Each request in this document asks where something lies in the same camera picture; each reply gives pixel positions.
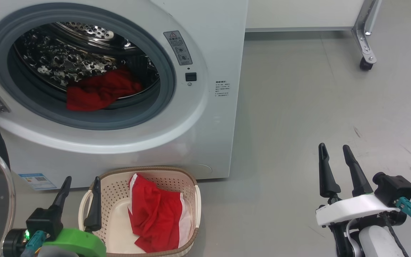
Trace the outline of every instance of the washing machine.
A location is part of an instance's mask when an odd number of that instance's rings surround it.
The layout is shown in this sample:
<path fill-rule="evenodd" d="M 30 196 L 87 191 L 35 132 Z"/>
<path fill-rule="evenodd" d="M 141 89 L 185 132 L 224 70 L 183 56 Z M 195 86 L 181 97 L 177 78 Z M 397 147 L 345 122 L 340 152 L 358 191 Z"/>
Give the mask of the washing machine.
<path fill-rule="evenodd" d="M 0 0 L 0 132 L 36 190 L 106 171 L 229 176 L 247 0 Z M 71 81 L 127 67 L 142 91 L 67 109 Z"/>

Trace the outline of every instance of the green plastic part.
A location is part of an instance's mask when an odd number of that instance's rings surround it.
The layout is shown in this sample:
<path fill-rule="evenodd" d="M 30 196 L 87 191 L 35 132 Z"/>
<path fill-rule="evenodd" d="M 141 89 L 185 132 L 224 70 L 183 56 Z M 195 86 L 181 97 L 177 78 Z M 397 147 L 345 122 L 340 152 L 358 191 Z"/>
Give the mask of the green plastic part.
<path fill-rule="evenodd" d="M 55 241 L 44 246 L 56 246 L 84 257 L 106 257 L 106 246 L 101 239 L 78 229 L 62 229 Z"/>

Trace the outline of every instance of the gray floor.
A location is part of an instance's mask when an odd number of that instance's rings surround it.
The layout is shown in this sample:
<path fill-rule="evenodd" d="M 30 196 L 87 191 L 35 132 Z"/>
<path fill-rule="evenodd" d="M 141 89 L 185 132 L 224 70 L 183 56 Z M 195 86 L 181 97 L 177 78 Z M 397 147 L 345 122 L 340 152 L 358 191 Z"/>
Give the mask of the gray floor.
<path fill-rule="evenodd" d="M 334 256 L 332 234 L 315 221 L 326 203 L 321 142 L 342 198 L 352 190 L 344 144 L 368 179 L 411 181 L 411 1 L 384 1 L 369 41 L 378 63 L 362 72 L 348 32 L 247 34 L 231 175 L 200 183 L 201 232 L 188 256 Z M 16 227 L 54 199 L 20 179 L 16 189 Z M 83 193 L 67 199 L 65 226 L 77 226 Z M 411 221 L 395 231 L 411 256 Z"/>

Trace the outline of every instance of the green led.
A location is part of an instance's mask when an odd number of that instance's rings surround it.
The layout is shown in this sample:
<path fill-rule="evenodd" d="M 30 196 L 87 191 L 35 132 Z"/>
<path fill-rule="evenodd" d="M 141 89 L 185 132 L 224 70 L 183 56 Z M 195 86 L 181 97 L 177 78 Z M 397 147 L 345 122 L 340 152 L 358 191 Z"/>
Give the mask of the green led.
<path fill-rule="evenodd" d="M 30 232 L 28 230 L 25 230 L 25 238 L 26 240 L 30 239 Z"/>

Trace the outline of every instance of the red cloth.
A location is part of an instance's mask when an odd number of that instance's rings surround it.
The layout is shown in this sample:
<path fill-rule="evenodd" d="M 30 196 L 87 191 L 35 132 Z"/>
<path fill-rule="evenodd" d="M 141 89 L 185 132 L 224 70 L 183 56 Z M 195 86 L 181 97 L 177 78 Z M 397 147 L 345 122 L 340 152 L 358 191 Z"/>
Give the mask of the red cloth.
<path fill-rule="evenodd" d="M 132 233 L 139 236 L 135 244 L 147 253 L 183 246 L 191 227 L 183 194 L 158 189 L 155 183 L 138 174 L 128 185 L 132 192 L 128 207 Z"/>
<path fill-rule="evenodd" d="M 142 91 L 142 85 L 126 66 L 101 76 L 71 81 L 66 90 L 66 107 L 71 111 L 97 111 L 118 98 Z"/>

